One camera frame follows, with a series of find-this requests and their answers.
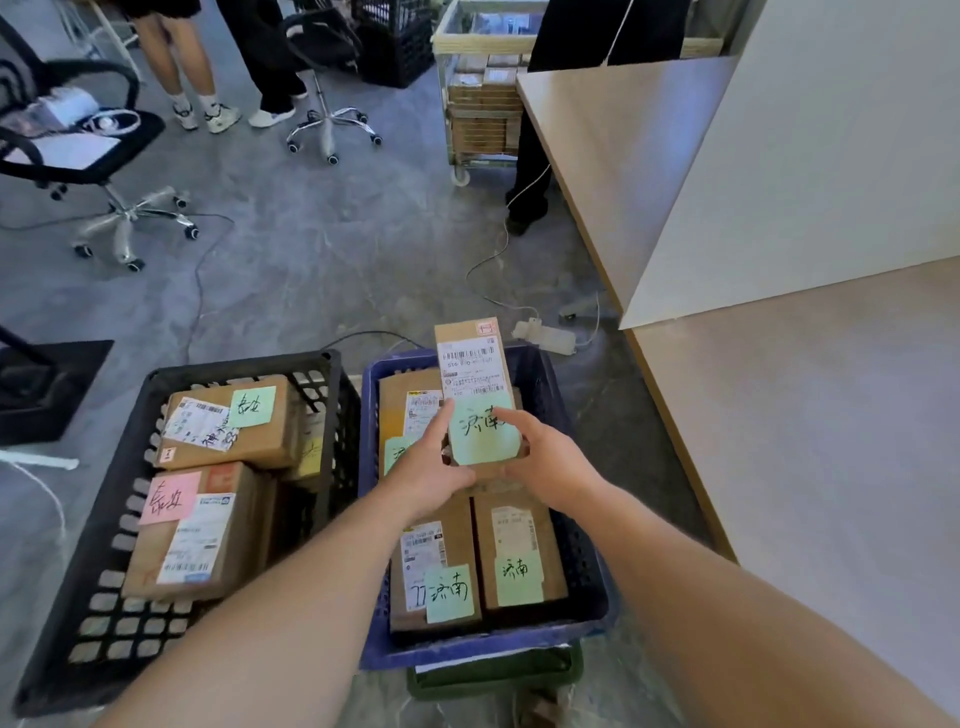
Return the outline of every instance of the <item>wooden table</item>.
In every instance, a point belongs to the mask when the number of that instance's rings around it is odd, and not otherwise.
[[[621,311],[732,69],[520,80]],[[721,550],[960,716],[960,258],[625,333]]]

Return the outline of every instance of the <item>hand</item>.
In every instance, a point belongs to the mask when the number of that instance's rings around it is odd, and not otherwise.
[[[473,485],[477,479],[470,468],[444,464],[441,449],[452,417],[453,400],[447,400],[430,421],[423,437],[407,448],[376,487],[376,490],[387,488],[402,494],[404,505],[412,508],[411,521],[433,513],[450,496]]]
[[[504,475],[521,482],[554,510],[575,518],[577,503],[605,482],[577,444],[529,412],[495,407],[493,415],[516,427],[530,448],[526,457],[504,465]]]

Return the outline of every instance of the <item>white sneaker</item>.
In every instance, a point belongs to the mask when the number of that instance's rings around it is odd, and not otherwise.
[[[254,129],[269,129],[275,124],[279,124],[281,121],[286,121],[289,118],[292,118],[293,115],[297,113],[296,109],[290,109],[283,113],[270,113],[269,111],[264,111],[259,109],[257,113],[251,116],[248,121]]]
[[[215,116],[205,113],[204,119],[206,119],[206,127],[210,130],[210,133],[222,133],[240,121],[240,111],[234,107],[226,107],[220,104]]]
[[[195,132],[200,126],[197,123],[197,115],[193,112],[193,107],[187,107],[186,110],[180,110],[174,107],[174,115],[177,117],[180,125],[188,132]]]

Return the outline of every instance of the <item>office chair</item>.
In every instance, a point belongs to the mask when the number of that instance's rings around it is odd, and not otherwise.
[[[71,246],[79,257],[93,257],[88,245],[90,238],[112,231],[114,257],[136,272],[144,267],[143,260],[133,253],[131,247],[133,223],[139,217],[175,220],[183,226],[188,239],[196,240],[199,236],[197,226],[189,218],[179,211],[161,209],[171,203],[177,210],[185,209],[188,198],[184,193],[178,193],[168,186],[130,205],[110,183],[110,178],[118,170],[126,167],[160,136],[165,126],[163,120],[156,114],[134,109],[140,82],[130,67],[87,59],[41,61],[13,26],[0,17],[0,118],[11,111],[25,109],[38,97],[49,94],[53,88],[79,76],[108,72],[118,73],[127,80],[125,108],[136,110],[139,114],[140,124],[136,129],[117,136],[119,142],[85,169],[68,169],[44,163],[43,154],[34,140],[0,127],[0,175],[31,180],[40,189],[53,187],[51,197],[54,200],[62,198],[69,184],[96,184],[101,187],[109,200],[109,212],[80,227]],[[8,157],[16,150],[29,163],[8,161]]]
[[[330,7],[328,0],[299,0],[298,9],[319,7],[290,15],[275,28],[258,24],[253,34],[250,50],[272,68],[293,70],[297,73],[308,70],[313,76],[320,111],[311,109],[306,121],[299,123],[287,134],[287,149],[300,151],[297,136],[307,129],[320,129],[320,143],[329,164],[338,164],[336,145],[333,140],[334,126],[349,126],[362,129],[370,136],[374,146],[383,144],[383,137],[367,123],[367,114],[357,107],[344,107],[331,111],[326,103],[324,90],[318,74],[329,66],[344,66],[356,63],[362,45],[353,29],[339,11]]]

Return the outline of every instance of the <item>gray floor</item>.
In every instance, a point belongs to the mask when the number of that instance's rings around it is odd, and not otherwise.
[[[249,110],[255,89],[222,20],[202,20],[222,97]],[[327,81],[336,106],[367,111],[383,134],[374,149],[347,130],[342,163],[327,167],[317,145],[290,156],[286,126],[265,133],[239,125],[220,137],[171,127],[119,175],[117,186],[139,196],[172,183],[192,190],[195,209],[228,215],[198,218],[203,236],[187,241],[165,223],[148,221],[137,237],[147,268],[131,274],[108,255],[83,261],[68,247],[71,226],[0,231],[0,323],[35,342],[111,338],[116,345],[63,439],[37,451],[80,458],[72,473],[40,475],[63,502],[67,538],[39,488],[0,466],[0,705],[6,711],[60,583],[143,377],[181,364],[201,303],[192,362],[314,350],[343,333],[386,328],[431,344],[440,322],[497,315],[509,331],[519,313],[479,298],[464,273],[502,243],[505,171],[450,184],[436,76],[406,90],[365,86],[344,76]],[[144,105],[165,106],[156,85]],[[509,252],[471,277],[478,289],[510,303],[534,305],[545,321],[559,307],[592,295],[601,282],[563,201]],[[25,226],[102,208],[98,190],[71,189],[55,205],[25,182],[0,179],[0,218]],[[612,312],[596,340],[572,357],[555,357],[578,439],[601,472],[699,538],[702,516]],[[578,330],[589,335],[593,321]],[[394,340],[365,336],[342,345],[359,373]],[[573,695],[570,726],[671,726],[680,722],[669,691],[643,651],[633,620],[586,640],[586,674]],[[401,671],[358,675],[343,726],[394,726],[406,690]],[[510,725],[509,696],[444,705],[454,728]],[[86,725],[90,715],[56,716],[28,725]],[[0,717],[0,725],[14,725]],[[403,726],[440,726],[432,706],[412,703]]]

